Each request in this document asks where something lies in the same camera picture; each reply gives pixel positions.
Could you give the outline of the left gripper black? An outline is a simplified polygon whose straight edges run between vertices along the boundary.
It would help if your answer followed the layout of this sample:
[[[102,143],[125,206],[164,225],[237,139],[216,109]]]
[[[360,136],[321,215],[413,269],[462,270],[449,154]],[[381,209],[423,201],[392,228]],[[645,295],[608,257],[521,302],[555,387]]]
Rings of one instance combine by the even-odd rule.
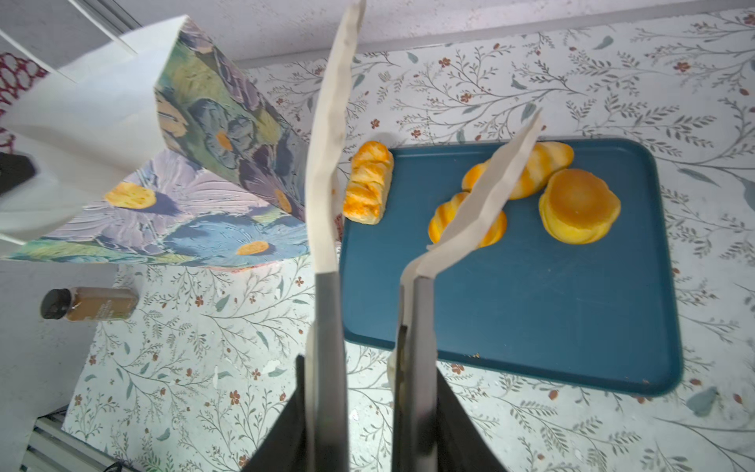
[[[30,181],[37,168],[26,155],[0,153],[0,195],[3,196]]]

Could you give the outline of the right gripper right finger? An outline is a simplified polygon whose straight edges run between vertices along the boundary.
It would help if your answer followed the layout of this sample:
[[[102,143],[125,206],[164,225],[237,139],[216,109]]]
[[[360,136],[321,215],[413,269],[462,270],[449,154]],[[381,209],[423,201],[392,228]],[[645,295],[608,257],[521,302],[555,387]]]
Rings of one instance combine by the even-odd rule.
[[[474,252],[508,202],[542,131],[535,112],[497,149],[460,212],[457,234],[444,237],[405,267],[400,278],[391,468],[394,471],[501,471],[495,457],[440,371],[435,330],[436,278]]]

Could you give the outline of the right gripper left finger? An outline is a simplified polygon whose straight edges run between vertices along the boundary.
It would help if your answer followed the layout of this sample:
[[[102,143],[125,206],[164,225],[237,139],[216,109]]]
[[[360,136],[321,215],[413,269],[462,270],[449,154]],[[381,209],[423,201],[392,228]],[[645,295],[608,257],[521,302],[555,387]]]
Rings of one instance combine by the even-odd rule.
[[[346,134],[351,64],[366,4],[351,3],[338,27],[314,114],[308,149],[305,210],[315,274],[315,318],[305,354],[306,468],[350,467],[347,372],[332,190]]]

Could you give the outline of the floral paper gift bag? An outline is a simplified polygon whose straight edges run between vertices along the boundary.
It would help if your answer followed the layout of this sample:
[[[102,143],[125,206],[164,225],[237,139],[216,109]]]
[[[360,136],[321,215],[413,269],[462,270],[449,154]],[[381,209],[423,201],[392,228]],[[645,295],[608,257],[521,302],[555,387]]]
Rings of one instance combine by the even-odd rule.
[[[305,254],[307,144],[186,16],[47,73],[1,57],[1,256],[243,269]]]

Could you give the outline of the small croissant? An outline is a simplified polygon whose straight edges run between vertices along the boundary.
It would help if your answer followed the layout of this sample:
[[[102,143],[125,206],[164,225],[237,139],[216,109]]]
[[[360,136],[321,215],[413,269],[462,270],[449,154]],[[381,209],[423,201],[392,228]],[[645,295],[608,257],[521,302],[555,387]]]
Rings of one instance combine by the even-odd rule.
[[[454,223],[457,219],[461,219],[463,223],[470,223],[473,220],[467,212],[460,212],[461,205],[468,196],[469,192],[460,192],[436,208],[428,226],[428,236],[433,244],[438,244],[442,240],[450,225],[454,228],[452,234],[458,233],[457,225]],[[499,212],[486,235],[480,241],[478,248],[482,249],[497,244],[506,231],[507,217],[504,212]]]

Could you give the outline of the small round bun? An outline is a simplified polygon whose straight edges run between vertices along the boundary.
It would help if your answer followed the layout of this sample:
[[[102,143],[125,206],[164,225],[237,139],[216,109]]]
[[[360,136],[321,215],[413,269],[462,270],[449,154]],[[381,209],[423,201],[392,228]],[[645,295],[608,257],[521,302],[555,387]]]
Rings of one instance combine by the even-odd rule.
[[[605,237],[621,214],[621,200],[594,174],[567,168],[551,177],[539,200],[546,232],[569,245],[586,245]]]

